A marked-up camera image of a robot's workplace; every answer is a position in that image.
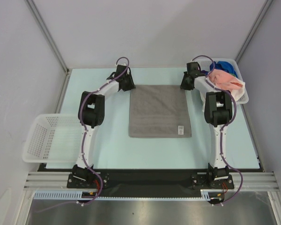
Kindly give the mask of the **grey terry towel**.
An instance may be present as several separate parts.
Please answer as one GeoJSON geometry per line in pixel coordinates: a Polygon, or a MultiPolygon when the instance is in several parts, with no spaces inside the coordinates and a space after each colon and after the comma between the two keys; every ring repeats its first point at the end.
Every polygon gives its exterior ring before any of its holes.
{"type": "Polygon", "coordinates": [[[178,85],[137,85],[130,94],[128,134],[132,138],[191,137],[185,90],[178,85]]]}

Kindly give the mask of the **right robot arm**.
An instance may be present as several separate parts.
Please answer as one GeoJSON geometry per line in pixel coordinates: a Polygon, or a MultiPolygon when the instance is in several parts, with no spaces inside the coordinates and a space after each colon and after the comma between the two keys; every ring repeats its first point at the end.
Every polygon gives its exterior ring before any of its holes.
{"type": "Polygon", "coordinates": [[[204,118],[211,133],[211,159],[208,163],[207,185],[218,188],[229,176],[226,160],[228,125],[235,119],[236,103],[231,93],[217,88],[200,69],[198,62],[186,64],[180,85],[183,90],[198,90],[205,95],[204,118]]]}

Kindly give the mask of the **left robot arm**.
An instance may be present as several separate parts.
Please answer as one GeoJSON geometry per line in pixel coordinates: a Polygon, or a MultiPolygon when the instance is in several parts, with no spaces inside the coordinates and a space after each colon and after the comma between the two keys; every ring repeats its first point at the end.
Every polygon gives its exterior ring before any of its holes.
{"type": "Polygon", "coordinates": [[[72,174],[84,188],[90,187],[94,182],[90,168],[94,165],[96,135],[105,117],[105,101],[120,90],[132,89],[135,89],[135,85],[130,67],[117,65],[116,71],[111,73],[100,88],[92,92],[85,91],[81,95],[78,111],[78,119],[82,125],[81,151],[72,168],[72,174]]]}

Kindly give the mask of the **white basket with towels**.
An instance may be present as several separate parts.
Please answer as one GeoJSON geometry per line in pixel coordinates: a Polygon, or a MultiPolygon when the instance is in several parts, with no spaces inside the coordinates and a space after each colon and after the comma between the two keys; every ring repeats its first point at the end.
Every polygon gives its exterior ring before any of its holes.
{"type": "Polygon", "coordinates": [[[194,81],[194,88],[200,92],[203,101],[207,92],[221,89],[230,91],[238,105],[248,103],[245,82],[235,60],[197,56],[192,61],[197,62],[204,73],[194,81]]]}

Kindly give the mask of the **pink towel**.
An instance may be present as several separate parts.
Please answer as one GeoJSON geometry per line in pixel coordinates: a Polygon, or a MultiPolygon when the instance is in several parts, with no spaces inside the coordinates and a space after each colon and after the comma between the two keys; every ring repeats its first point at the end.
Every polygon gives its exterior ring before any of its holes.
{"type": "Polygon", "coordinates": [[[214,69],[208,74],[208,79],[217,88],[222,90],[241,90],[245,87],[245,83],[225,71],[214,69]]]}

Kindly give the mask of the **blue towel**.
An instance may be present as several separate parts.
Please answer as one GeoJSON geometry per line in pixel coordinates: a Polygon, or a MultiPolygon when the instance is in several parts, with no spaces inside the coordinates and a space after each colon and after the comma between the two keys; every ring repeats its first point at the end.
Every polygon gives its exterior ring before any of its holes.
{"type": "Polygon", "coordinates": [[[211,65],[209,66],[209,69],[212,70],[214,68],[218,69],[218,70],[225,71],[229,74],[232,74],[234,77],[237,77],[236,70],[234,69],[233,65],[230,64],[229,62],[218,61],[218,62],[215,62],[214,64],[211,63],[211,65]]]}

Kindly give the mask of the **white towel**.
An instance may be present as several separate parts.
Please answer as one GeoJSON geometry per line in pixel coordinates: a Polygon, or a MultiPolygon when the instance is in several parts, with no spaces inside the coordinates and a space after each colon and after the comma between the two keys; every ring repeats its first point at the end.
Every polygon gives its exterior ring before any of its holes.
{"type": "MultiPolygon", "coordinates": [[[[203,107],[202,107],[202,111],[205,111],[205,103],[206,103],[206,93],[207,92],[218,92],[218,90],[216,90],[216,86],[210,82],[210,80],[208,79],[208,82],[206,81],[205,78],[200,78],[199,80],[195,81],[195,88],[200,92],[200,97],[203,103],[203,107]]],[[[245,94],[245,87],[242,88],[241,90],[233,90],[232,92],[230,92],[232,94],[232,97],[234,98],[234,100],[236,101],[237,104],[240,104],[240,102],[242,101],[241,98],[244,96],[245,94]]]]}

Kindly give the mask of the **empty white perforated basket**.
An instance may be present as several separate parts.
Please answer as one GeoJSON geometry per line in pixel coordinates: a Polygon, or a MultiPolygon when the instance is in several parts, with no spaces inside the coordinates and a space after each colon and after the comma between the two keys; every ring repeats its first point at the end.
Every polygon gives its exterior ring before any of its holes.
{"type": "Polygon", "coordinates": [[[32,123],[22,159],[26,163],[73,163],[84,128],[73,114],[41,114],[32,123]]]}

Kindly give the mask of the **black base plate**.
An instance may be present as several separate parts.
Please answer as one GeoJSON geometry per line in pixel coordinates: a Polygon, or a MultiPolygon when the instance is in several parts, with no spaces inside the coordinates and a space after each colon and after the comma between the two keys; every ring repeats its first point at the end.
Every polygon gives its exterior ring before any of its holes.
{"type": "Polygon", "coordinates": [[[111,198],[188,198],[201,189],[222,190],[237,186],[237,179],[262,169],[229,170],[230,177],[212,181],[209,169],[95,169],[103,184],[101,197],[111,198]]]}

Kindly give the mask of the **right aluminium frame post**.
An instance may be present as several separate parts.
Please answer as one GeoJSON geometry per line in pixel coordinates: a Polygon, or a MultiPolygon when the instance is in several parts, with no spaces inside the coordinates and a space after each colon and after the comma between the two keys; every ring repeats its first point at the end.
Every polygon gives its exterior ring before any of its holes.
{"type": "Polygon", "coordinates": [[[238,63],[242,56],[244,55],[246,49],[248,48],[250,42],[254,38],[255,34],[257,33],[260,25],[262,24],[263,20],[265,19],[267,13],[269,12],[271,6],[274,4],[274,0],[266,0],[264,4],[262,5],[261,10],[259,11],[255,21],[253,22],[252,27],[249,30],[249,33],[247,34],[244,43],[242,44],[240,50],[237,53],[237,56],[235,57],[235,61],[238,63]]]}

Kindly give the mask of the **aluminium frame post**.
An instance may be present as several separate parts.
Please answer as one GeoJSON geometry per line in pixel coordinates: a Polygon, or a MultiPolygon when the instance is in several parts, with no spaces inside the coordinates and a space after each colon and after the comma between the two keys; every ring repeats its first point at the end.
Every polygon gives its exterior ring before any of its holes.
{"type": "Polygon", "coordinates": [[[254,38],[255,34],[257,33],[260,25],[262,24],[263,20],[265,19],[267,13],[269,12],[271,6],[274,4],[274,0],[266,0],[264,4],[262,5],[261,10],[259,11],[255,21],[253,22],[252,27],[249,30],[249,33],[247,34],[244,43],[242,44],[240,50],[237,53],[237,56],[235,57],[235,61],[238,63],[242,56],[244,55],[246,49],[248,48],[250,42],[254,38]]]}
{"type": "Polygon", "coordinates": [[[46,42],[48,43],[53,55],[55,56],[55,58],[57,59],[59,65],[61,66],[61,68],[63,69],[63,71],[67,74],[69,69],[58,49],[58,46],[56,44],[56,42],[54,41],[40,11],[37,8],[36,3],[33,0],[24,0],[24,2],[26,3],[28,9],[30,10],[33,18],[36,21],[36,24],[38,25],[40,31],[42,32],[46,42]]]}

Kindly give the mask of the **left aluminium frame post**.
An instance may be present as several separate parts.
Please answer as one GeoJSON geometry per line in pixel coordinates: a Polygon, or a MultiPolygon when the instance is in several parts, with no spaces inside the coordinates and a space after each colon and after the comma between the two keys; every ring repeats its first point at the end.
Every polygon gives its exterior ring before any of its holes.
{"type": "Polygon", "coordinates": [[[56,42],[54,41],[40,11],[37,8],[36,3],[33,0],[24,0],[24,2],[26,3],[28,9],[30,10],[33,18],[36,21],[36,24],[38,25],[40,31],[42,32],[46,42],[48,43],[53,55],[55,56],[55,58],[57,59],[59,65],[61,66],[61,68],[63,69],[63,71],[67,74],[69,69],[58,49],[58,46],[56,44],[56,42]]]}

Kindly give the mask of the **aluminium rail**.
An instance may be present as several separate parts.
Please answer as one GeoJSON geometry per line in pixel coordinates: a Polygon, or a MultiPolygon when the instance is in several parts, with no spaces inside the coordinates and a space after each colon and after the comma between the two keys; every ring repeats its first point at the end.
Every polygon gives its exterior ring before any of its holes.
{"type": "MultiPolygon", "coordinates": [[[[70,172],[30,172],[25,189],[65,189],[70,172]]],[[[241,191],[279,191],[273,172],[244,172],[241,191]]]]}

